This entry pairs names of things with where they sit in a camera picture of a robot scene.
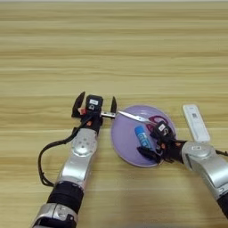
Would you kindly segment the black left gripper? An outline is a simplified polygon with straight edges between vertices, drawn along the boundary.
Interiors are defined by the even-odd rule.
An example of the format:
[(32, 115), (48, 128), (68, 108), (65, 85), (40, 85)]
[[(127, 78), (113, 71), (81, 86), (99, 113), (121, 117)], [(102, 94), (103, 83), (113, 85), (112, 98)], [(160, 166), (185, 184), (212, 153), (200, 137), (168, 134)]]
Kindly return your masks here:
[(117, 101), (115, 96), (112, 97), (110, 111), (95, 111), (89, 110), (86, 108), (80, 108), (83, 100), (85, 98), (85, 92), (82, 92), (77, 99), (72, 108), (71, 116), (73, 118), (79, 118), (81, 121), (79, 129), (88, 128), (94, 130), (96, 133), (99, 133), (100, 128), (103, 123), (104, 118), (114, 119), (117, 112)]

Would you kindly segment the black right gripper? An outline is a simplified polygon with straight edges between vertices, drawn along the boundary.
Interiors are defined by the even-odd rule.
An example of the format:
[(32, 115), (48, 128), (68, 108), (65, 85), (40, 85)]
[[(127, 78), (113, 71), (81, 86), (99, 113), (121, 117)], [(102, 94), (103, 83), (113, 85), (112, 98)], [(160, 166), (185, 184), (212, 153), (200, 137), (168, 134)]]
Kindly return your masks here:
[(159, 146), (159, 151), (162, 153), (162, 157), (156, 151), (140, 146), (137, 150), (142, 156), (154, 160), (158, 164), (162, 159), (167, 162), (173, 162), (175, 160), (183, 163), (182, 148), (186, 144), (186, 141), (176, 140), (173, 134), (167, 134), (165, 136), (158, 135), (154, 130), (151, 131), (150, 136), (157, 140), (157, 145)]

